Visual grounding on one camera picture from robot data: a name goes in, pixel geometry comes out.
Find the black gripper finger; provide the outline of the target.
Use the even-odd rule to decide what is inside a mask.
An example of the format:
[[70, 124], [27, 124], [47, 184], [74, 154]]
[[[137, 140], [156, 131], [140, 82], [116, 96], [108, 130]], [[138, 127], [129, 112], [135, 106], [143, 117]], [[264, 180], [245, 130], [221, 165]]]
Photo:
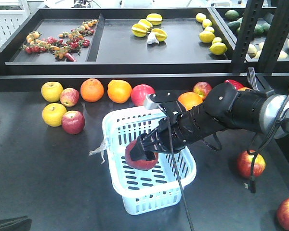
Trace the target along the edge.
[[158, 152], [145, 151], [145, 160], [146, 161], [158, 160]]
[[29, 231], [32, 219], [27, 216], [0, 219], [0, 231]]
[[130, 157], [132, 161], [145, 160], [148, 161], [146, 151], [142, 145], [146, 133], [139, 135], [135, 140], [131, 142]]

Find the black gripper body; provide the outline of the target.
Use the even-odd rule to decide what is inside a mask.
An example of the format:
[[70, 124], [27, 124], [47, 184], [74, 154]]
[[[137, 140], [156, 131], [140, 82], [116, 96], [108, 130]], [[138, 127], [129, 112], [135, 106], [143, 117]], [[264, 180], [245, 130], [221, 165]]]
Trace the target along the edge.
[[179, 139], [178, 118], [186, 112], [185, 107], [178, 101], [178, 94], [167, 90], [157, 91], [162, 97], [159, 110], [165, 117], [160, 119], [158, 126], [144, 137], [144, 150], [158, 153], [177, 154], [183, 148], [183, 140]]

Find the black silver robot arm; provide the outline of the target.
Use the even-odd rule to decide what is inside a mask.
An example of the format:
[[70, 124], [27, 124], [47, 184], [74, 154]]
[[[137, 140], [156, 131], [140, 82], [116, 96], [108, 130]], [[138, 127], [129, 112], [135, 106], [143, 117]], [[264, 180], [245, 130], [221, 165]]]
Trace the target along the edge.
[[131, 160], [151, 161], [155, 153], [178, 153], [187, 145], [225, 129], [246, 129], [265, 135], [265, 143], [289, 134], [289, 96], [239, 91], [230, 83], [214, 87], [206, 100], [188, 111], [160, 108], [166, 115], [148, 134], [126, 147]]

